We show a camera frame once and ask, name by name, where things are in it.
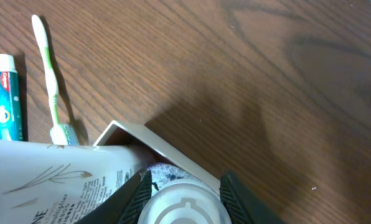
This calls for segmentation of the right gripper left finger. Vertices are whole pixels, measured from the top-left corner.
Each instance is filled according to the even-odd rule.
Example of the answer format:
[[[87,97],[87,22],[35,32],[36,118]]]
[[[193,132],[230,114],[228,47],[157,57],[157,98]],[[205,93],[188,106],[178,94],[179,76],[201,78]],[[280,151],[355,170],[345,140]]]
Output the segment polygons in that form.
[[[137,223],[151,197],[152,175],[150,171],[142,169],[76,224]]]

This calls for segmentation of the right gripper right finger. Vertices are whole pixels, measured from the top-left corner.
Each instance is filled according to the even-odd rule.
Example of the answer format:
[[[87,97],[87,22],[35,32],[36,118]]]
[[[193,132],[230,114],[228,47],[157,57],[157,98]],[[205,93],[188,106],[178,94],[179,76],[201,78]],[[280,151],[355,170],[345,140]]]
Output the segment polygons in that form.
[[[221,176],[219,192],[232,223],[285,224],[231,170]]]

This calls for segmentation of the teal toothpaste tube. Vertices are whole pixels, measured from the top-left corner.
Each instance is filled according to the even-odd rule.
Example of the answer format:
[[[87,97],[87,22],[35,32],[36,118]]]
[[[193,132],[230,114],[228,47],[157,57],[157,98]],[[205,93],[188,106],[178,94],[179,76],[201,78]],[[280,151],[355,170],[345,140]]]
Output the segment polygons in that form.
[[[0,139],[24,140],[18,73],[8,54],[0,54]]]

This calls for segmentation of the white lotion tube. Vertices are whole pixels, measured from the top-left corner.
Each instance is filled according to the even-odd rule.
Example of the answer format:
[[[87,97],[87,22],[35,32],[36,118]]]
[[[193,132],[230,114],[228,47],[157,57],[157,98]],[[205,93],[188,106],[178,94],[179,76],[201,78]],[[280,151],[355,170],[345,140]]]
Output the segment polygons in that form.
[[[142,146],[0,140],[0,223],[75,223],[153,163]]]

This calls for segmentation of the blue soap pump bottle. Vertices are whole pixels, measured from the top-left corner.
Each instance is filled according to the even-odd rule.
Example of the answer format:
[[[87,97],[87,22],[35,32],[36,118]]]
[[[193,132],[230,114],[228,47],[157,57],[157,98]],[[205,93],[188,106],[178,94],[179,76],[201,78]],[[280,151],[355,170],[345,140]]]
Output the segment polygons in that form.
[[[138,218],[140,224],[227,224],[230,216],[218,193],[189,172],[157,163],[151,173],[151,199]]]

